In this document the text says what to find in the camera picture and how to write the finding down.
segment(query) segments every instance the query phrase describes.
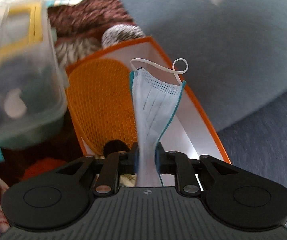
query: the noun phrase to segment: plastic container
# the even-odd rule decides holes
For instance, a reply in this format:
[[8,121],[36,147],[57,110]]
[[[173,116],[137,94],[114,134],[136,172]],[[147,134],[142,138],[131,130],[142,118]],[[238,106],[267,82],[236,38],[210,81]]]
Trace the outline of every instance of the plastic container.
[[57,134],[67,100],[41,2],[0,7],[0,146],[24,149]]

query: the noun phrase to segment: white elastic strap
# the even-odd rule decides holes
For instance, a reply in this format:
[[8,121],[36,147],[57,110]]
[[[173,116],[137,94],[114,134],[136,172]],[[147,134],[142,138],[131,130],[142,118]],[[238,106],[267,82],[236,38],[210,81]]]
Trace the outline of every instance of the white elastic strap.
[[[178,70],[175,70],[175,69],[174,69],[174,64],[176,64],[177,61],[179,61],[179,60],[182,60],[182,61],[186,64],[186,69],[185,69],[185,70],[178,71]],[[132,68],[133,70],[137,70],[137,68],[136,68],[136,67],[133,65],[133,63],[132,63],[132,62],[134,62],[134,61],[143,62],[143,63],[149,64],[149,65],[151,65],[151,66],[154,66],[154,67],[156,67],[156,68],[158,68],[158,69],[161,69],[161,70],[163,70],[163,71],[166,71],[166,72],[169,72],[169,73],[173,73],[174,76],[176,77],[176,80],[178,81],[178,83],[179,83],[180,85],[182,85],[182,82],[181,82],[181,80],[180,80],[178,74],[180,75],[180,74],[186,73],[187,70],[188,70],[188,67],[189,67],[189,66],[188,66],[188,62],[187,62],[184,58],[178,58],[178,59],[176,59],[176,60],[172,63],[172,69],[167,68],[167,67],[160,66],[160,65],[158,65],[158,64],[156,64],[156,63],[154,63],[154,62],[152,62],[152,61],[150,61],[150,60],[146,60],[146,59],[143,59],[143,58],[134,58],[134,59],[130,60],[130,65],[131,65],[131,68]]]

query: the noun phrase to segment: metal screw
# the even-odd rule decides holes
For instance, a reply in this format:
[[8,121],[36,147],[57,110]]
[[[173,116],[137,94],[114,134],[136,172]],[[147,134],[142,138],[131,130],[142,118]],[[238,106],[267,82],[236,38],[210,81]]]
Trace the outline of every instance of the metal screw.
[[101,193],[101,194],[109,193],[110,191],[111,191],[111,187],[107,185],[101,185],[101,186],[96,187],[96,192]]
[[199,187],[196,185],[186,185],[184,186],[183,190],[187,193],[196,193],[199,191]]

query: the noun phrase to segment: honeycomb pattern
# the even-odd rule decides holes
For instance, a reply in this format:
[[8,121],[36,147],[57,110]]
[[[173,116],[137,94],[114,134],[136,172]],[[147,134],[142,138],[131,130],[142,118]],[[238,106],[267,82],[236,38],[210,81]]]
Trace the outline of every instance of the honeycomb pattern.
[[104,145],[115,139],[131,148],[137,133],[128,68],[113,59],[90,60],[69,75],[69,82],[69,110],[90,149],[102,155]]

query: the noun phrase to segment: white face mask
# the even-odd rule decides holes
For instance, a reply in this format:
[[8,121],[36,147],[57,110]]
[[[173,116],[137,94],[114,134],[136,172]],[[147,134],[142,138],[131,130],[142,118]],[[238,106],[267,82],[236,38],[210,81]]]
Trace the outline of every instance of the white face mask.
[[[184,71],[174,70],[174,64],[178,60],[183,60],[186,63],[187,67]],[[143,68],[136,70],[132,64],[133,61],[144,62],[175,74],[180,85],[161,82]],[[160,176],[155,164],[155,150],[177,110],[186,83],[185,81],[181,82],[178,74],[185,73],[188,64],[184,59],[177,59],[173,63],[173,69],[169,69],[145,59],[132,59],[130,63],[135,70],[130,73],[130,89],[139,146],[136,186],[161,187]]]

